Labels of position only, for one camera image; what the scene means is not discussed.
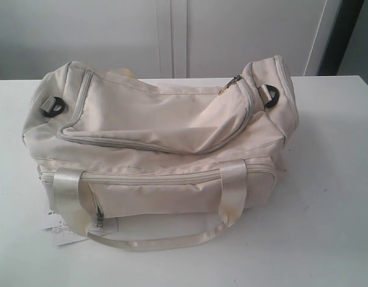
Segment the cream fabric duffel bag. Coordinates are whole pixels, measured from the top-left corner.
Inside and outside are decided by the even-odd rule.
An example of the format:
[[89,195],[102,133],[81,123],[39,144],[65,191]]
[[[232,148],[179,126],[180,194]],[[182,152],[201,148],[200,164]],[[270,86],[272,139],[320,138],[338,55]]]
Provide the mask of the cream fabric duffel bag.
[[[223,87],[154,86],[69,62],[35,90],[23,143],[50,209],[77,235],[156,251],[205,243],[267,202],[297,129],[284,59],[250,62]],[[107,220],[215,213],[199,234],[148,240],[92,233]]]

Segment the white Tonlion hang tag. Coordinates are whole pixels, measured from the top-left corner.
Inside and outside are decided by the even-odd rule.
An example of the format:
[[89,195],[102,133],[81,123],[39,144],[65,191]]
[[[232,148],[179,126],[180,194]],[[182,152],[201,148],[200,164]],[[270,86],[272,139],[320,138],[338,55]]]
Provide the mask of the white Tonlion hang tag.
[[40,219],[41,230],[48,230],[63,225],[65,225],[63,218],[59,214],[51,210],[45,211],[41,216]]

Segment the white rear hang tag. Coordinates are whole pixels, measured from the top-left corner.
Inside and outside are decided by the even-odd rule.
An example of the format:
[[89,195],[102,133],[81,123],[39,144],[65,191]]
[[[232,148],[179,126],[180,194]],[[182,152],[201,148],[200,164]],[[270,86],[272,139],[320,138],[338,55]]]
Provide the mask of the white rear hang tag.
[[63,246],[75,242],[80,242],[86,240],[86,237],[79,236],[69,229],[63,228],[53,228],[52,234],[52,244],[53,246]]

